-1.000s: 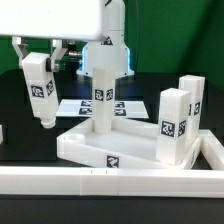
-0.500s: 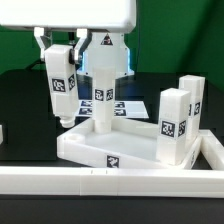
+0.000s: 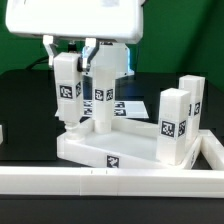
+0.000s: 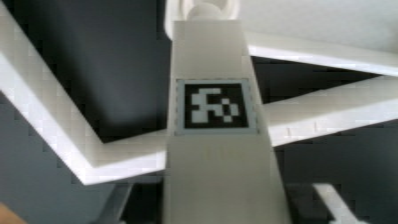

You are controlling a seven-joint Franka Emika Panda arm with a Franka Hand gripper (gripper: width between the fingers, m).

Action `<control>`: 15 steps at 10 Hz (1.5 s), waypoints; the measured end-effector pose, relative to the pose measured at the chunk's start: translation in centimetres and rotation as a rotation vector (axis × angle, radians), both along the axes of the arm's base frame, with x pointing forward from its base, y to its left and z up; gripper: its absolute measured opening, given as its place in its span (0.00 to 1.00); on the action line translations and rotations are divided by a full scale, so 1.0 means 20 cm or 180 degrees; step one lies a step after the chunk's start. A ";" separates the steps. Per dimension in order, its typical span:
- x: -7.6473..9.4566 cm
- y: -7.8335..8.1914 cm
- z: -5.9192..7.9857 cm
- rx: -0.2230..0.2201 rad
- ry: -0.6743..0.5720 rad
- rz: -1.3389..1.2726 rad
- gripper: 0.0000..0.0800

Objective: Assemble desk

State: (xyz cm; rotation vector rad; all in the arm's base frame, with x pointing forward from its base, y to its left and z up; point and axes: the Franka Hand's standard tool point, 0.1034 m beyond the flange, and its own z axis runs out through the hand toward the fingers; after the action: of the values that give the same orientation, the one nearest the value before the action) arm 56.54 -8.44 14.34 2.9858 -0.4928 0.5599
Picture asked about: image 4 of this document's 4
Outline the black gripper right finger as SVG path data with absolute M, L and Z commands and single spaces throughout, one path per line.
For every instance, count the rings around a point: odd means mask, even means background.
M 356 214 L 327 182 L 285 185 L 294 224 L 372 224 Z

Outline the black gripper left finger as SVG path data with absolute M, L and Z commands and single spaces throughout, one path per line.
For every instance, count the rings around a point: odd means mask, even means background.
M 118 184 L 91 224 L 162 224 L 164 183 Z

